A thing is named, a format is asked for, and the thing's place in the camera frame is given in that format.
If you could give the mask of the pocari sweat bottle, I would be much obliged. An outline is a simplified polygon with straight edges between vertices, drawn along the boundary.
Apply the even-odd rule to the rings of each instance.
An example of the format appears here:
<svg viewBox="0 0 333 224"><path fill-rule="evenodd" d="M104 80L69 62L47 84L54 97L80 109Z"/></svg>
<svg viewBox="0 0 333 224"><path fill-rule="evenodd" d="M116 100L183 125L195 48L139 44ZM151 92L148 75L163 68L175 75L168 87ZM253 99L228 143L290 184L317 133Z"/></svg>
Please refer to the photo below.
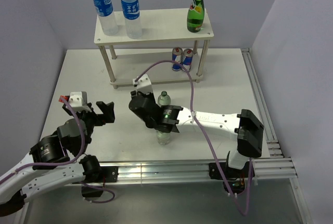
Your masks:
<svg viewBox="0 0 333 224"><path fill-rule="evenodd" d="M128 37L132 39L141 37L139 0L121 0L121 5Z"/></svg>
<svg viewBox="0 0 333 224"><path fill-rule="evenodd" d="M102 31L105 35L117 34L118 25L111 0L93 0Z"/></svg>

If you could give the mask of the green glass bottle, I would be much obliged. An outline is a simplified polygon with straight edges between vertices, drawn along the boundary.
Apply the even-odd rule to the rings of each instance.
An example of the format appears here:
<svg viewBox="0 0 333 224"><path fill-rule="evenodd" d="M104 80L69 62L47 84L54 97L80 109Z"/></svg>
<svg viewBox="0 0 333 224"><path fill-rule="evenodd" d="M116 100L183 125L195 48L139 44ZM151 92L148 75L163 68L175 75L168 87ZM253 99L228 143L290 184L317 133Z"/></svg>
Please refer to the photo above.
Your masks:
<svg viewBox="0 0 333 224"><path fill-rule="evenodd" d="M192 33L201 30L205 16L205 8L203 0L192 0L187 14L187 29Z"/></svg>

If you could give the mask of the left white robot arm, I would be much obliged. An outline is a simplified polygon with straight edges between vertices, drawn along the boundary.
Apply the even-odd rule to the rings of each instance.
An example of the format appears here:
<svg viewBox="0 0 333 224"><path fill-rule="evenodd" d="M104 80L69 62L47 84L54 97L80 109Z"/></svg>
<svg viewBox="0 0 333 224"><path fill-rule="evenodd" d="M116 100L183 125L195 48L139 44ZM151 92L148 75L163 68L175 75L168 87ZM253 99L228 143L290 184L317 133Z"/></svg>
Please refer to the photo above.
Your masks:
<svg viewBox="0 0 333 224"><path fill-rule="evenodd" d="M62 108L71 119L35 144L26 156L1 176L1 216L11 215L37 196L70 183L87 186L103 178L96 156L85 153L97 126L114 123L114 103L98 101L81 109Z"/></svg>

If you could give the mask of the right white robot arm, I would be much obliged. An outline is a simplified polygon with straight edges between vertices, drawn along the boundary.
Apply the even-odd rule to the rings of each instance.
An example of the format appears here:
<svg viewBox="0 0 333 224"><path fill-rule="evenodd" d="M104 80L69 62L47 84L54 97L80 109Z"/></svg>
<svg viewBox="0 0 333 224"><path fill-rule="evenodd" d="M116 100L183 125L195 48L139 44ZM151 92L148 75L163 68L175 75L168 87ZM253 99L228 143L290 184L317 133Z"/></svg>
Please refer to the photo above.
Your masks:
<svg viewBox="0 0 333 224"><path fill-rule="evenodd" d="M215 114L175 106L158 106L153 94L131 92L129 109L147 128L165 136L169 133L195 132L204 129L237 145L227 153L223 172L227 179L239 178L248 161L262 155L264 127L252 111L243 109L239 114Z"/></svg>

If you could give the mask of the beige two-tier shelf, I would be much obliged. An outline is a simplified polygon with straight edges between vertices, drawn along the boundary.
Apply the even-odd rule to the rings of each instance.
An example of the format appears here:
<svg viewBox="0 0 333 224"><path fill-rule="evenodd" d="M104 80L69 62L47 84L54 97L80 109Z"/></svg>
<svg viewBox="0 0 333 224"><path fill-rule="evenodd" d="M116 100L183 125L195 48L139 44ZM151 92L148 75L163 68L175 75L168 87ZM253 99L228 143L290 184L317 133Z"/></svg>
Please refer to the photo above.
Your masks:
<svg viewBox="0 0 333 224"><path fill-rule="evenodd" d="M131 39L125 30L123 13L117 11L115 17L119 26L116 35L107 36L103 33L100 21L96 21L94 43L98 46L104 60L110 84L117 89L121 86L131 86L132 80L142 73L149 65L159 60L170 59L169 49L138 49L118 50L117 45L161 44L172 42L175 46L183 41L193 41L194 58L190 76L184 72L175 72L170 63L163 63L149 71L149 77L154 84L184 82L192 78L196 83L203 78L203 68L209 49L210 40L214 37L212 25L208 16L204 17L203 28L198 33L187 30L185 18L186 8L154 9L141 12L143 34L138 39Z"/></svg>

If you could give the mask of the rear clear glass bottle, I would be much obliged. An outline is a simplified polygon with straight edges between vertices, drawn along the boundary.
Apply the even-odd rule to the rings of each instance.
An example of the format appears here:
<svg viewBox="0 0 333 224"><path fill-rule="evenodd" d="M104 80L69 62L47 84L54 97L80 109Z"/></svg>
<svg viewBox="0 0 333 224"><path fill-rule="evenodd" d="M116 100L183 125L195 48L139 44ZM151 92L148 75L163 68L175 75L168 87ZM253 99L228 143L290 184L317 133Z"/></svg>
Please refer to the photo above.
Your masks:
<svg viewBox="0 0 333 224"><path fill-rule="evenodd" d="M168 106L171 104L171 98L166 91L162 91L158 97L157 104L161 106Z"/></svg>

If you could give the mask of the clear glass bottle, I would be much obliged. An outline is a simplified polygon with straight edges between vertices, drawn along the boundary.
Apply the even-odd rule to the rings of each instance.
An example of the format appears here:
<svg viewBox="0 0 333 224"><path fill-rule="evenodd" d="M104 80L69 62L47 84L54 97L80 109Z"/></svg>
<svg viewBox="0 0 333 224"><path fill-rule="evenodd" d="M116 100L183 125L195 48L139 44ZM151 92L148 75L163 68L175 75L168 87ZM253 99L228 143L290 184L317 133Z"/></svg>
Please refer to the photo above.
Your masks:
<svg viewBox="0 0 333 224"><path fill-rule="evenodd" d="M158 97L157 104L161 106L168 106L171 104L171 98L166 91L162 91Z"/></svg>
<svg viewBox="0 0 333 224"><path fill-rule="evenodd" d="M157 131L157 142L158 144L164 146L170 143L171 141L171 134L170 133L163 133L161 131Z"/></svg>

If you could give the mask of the front clear glass bottle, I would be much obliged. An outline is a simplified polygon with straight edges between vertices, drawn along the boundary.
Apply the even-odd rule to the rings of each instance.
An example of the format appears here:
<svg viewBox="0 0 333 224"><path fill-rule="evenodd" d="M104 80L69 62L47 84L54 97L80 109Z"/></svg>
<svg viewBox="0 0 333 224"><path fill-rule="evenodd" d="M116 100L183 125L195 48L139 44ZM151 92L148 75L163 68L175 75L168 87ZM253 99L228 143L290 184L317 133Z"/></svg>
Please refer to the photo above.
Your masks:
<svg viewBox="0 0 333 224"><path fill-rule="evenodd" d="M161 131L157 131L157 142L158 144L164 146L170 143L171 141L171 134L170 133L163 133Z"/></svg>

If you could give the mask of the left red bull can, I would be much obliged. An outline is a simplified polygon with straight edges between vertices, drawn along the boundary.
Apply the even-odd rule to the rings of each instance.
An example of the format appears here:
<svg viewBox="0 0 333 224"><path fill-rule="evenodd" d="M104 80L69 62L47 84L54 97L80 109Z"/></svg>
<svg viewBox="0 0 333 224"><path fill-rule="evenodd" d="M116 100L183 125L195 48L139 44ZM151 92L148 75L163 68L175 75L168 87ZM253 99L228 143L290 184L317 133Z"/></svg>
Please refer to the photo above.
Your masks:
<svg viewBox="0 0 333 224"><path fill-rule="evenodd" d="M182 63L183 50L180 47L174 47L172 50L172 70L179 71L181 69L180 64Z"/></svg>

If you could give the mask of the red bull can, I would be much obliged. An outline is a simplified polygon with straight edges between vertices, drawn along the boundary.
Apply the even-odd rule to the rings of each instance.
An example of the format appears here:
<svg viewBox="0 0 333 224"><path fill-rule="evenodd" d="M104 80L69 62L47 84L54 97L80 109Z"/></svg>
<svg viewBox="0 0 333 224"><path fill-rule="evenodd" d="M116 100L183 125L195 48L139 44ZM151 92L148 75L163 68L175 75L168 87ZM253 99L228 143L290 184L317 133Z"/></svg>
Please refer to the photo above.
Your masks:
<svg viewBox="0 0 333 224"><path fill-rule="evenodd" d="M172 70L179 71L181 69L180 64L182 63L183 50L180 47L174 47L172 50Z"/></svg>
<svg viewBox="0 0 333 224"><path fill-rule="evenodd" d="M183 51L183 56L182 56L182 70L186 69L187 71L191 70L191 65L193 61L193 56L194 53L191 49L187 48Z"/></svg>

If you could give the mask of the right red bull can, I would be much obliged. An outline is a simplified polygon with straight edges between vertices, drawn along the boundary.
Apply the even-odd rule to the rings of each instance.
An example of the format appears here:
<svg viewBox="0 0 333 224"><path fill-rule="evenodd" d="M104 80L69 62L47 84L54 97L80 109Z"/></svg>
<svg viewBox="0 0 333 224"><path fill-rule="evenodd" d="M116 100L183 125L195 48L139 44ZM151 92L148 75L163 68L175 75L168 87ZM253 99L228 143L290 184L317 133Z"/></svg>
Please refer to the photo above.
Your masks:
<svg viewBox="0 0 333 224"><path fill-rule="evenodd" d="M182 70L186 69L187 71L191 70L191 65L193 61L193 56L194 53L191 49L187 48L183 51L183 56L182 56Z"/></svg>

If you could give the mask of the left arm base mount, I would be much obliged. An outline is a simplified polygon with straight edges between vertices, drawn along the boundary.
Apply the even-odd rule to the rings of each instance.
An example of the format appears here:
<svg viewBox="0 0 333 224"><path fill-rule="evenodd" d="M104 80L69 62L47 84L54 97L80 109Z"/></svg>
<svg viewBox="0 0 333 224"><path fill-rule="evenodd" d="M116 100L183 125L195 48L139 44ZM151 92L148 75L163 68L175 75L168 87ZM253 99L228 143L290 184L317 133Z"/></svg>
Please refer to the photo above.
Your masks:
<svg viewBox="0 0 333 224"><path fill-rule="evenodd" d="M101 172L97 175L96 179L84 182L85 184L92 187L97 187L98 189L93 189L91 187L81 185L82 197L91 200L98 200L98 198L104 194L102 188L105 188L107 183L117 182L118 170L118 166L102 166Z"/></svg>

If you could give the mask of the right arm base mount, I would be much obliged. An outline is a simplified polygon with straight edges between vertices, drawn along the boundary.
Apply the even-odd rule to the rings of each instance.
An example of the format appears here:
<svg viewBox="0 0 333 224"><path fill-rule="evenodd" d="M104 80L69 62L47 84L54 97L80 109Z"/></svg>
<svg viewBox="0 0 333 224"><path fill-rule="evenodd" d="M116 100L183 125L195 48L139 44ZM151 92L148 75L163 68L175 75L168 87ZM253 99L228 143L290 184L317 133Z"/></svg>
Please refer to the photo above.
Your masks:
<svg viewBox="0 0 333 224"><path fill-rule="evenodd" d="M233 193L242 194L246 189L245 179L249 177L249 162L245 163L242 170L228 168L225 162L220 162L220 166L229 183ZM223 180L216 163L209 163L209 177L215 180Z"/></svg>

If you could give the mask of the aluminium frame rail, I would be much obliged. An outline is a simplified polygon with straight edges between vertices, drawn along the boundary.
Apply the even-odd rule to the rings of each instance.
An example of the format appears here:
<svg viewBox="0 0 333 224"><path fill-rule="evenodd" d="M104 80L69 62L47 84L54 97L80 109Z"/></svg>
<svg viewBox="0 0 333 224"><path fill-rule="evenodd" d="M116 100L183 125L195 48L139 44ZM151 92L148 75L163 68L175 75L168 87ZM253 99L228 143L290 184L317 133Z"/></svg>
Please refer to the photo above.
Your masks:
<svg viewBox="0 0 333 224"><path fill-rule="evenodd" d="M103 168L116 199L90 204L80 185L28 203L17 223L312 223L293 161L284 156L262 98L248 49L211 49L195 107L221 115L251 109L264 123L263 156L253 162L249 214L243 217L222 182L210 178L213 157L200 132L174 135L167 146L128 109L130 88L113 89L99 51L68 50L55 96L85 90L90 100L114 101L116 122L97 128L87 149Z"/></svg>

